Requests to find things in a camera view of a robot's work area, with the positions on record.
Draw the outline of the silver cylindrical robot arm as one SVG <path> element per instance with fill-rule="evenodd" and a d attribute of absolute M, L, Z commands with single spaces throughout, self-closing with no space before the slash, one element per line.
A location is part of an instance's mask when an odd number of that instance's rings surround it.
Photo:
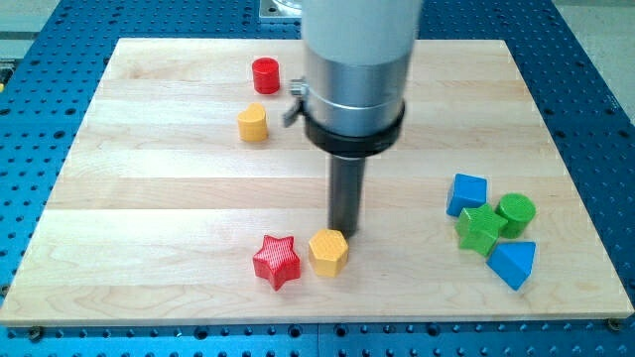
<path fill-rule="evenodd" d="M 304 74 L 284 116 L 305 119 L 308 139 L 345 158 L 379 154 L 398 139 L 423 0 L 304 0 Z"/>

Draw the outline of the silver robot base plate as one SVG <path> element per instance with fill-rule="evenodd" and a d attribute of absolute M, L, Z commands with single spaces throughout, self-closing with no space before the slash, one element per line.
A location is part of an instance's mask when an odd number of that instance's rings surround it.
<path fill-rule="evenodd" d="M 301 19 L 302 8 L 302 0 L 260 0 L 258 15 L 263 21 Z"/>

